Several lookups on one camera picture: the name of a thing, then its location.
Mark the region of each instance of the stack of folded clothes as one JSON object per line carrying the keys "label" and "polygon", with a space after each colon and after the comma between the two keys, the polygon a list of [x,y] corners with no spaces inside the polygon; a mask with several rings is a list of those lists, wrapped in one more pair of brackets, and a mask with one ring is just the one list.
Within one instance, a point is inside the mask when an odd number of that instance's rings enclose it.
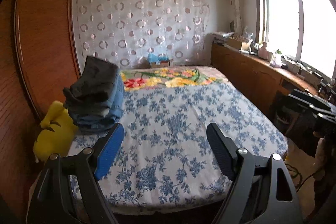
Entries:
{"label": "stack of folded clothes", "polygon": [[117,65],[88,56],[79,80],[63,89],[64,107],[81,133],[101,133],[121,118],[124,91]]}

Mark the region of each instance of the red flower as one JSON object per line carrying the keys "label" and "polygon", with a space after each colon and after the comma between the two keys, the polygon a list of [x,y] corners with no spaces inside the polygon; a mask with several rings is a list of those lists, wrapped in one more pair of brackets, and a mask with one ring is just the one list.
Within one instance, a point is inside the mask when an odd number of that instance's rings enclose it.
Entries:
{"label": "red flower", "polygon": [[127,81],[124,82],[125,87],[127,87],[127,88],[138,88],[141,85],[143,85],[144,83],[145,83],[145,81],[142,78],[127,79]]}

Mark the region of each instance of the bed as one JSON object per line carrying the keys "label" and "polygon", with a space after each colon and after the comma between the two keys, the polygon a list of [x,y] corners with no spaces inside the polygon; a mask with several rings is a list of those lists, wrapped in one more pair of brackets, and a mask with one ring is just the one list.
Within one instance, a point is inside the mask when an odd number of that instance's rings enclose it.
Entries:
{"label": "bed", "polygon": [[[255,155],[283,155],[286,138],[218,70],[174,67],[127,70],[123,117],[125,138],[100,187],[114,213],[170,213],[225,198],[223,176],[206,139],[215,122],[238,147]],[[92,147],[101,135],[80,135],[69,155]],[[71,186],[78,204],[75,177]]]}

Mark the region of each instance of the blue floral bed sheet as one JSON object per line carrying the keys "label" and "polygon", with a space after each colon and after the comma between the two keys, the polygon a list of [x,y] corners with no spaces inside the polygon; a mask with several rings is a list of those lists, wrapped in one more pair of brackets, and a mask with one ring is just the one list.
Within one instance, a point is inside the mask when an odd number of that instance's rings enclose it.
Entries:
{"label": "blue floral bed sheet", "polygon": [[[283,155],[288,149],[286,138],[227,80],[132,90],[125,93],[123,111],[124,141],[99,181],[114,213],[169,213],[223,200],[231,182],[206,139],[211,122],[255,155]],[[103,135],[77,135],[69,155],[92,147]],[[81,204],[76,178],[71,184]]]}

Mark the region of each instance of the metal screw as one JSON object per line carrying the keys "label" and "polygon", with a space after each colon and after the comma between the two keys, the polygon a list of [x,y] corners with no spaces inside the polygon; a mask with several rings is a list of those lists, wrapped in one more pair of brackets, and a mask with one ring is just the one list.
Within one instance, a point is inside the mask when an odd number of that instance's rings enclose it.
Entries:
{"label": "metal screw", "polygon": [[238,153],[241,154],[241,155],[245,155],[245,154],[247,154],[247,152],[248,152],[248,151],[247,151],[246,148],[239,148],[239,149],[238,149]]}
{"label": "metal screw", "polygon": [[275,159],[275,160],[281,160],[281,156],[280,156],[279,154],[277,154],[277,153],[274,153],[274,154],[272,155],[272,157],[273,157],[273,159]]}
{"label": "metal screw", "polygon": [[83,149],[83,153],[85,154],[85,155],[88,155],[88,154],[90,154],[92,152],[92,148],[91,147],[87,147],[87,148],[84,148]]}
{"label": "metal screw", "polygon": [[51,154],[49,158],[51,160],[55,160],[55,159],[57,159],[57,157],[58,157],[58,155],[56,153],[54,153],[54,154]]}

